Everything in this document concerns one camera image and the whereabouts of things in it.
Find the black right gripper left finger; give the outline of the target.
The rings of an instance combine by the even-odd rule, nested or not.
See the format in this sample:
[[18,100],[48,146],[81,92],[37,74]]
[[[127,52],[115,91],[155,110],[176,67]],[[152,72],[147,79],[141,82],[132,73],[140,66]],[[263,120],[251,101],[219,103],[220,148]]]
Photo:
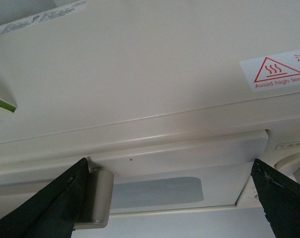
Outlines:
[[82,158],[0,219],[0,238],[69,238],[85,199],[89,175]]

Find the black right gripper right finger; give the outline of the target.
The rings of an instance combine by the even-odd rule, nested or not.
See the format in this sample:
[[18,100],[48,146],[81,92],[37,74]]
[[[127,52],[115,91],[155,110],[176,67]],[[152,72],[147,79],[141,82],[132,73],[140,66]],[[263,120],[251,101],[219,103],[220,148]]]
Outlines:
[[300,184],[260,159],[251,176],[275,237],[300,238]]

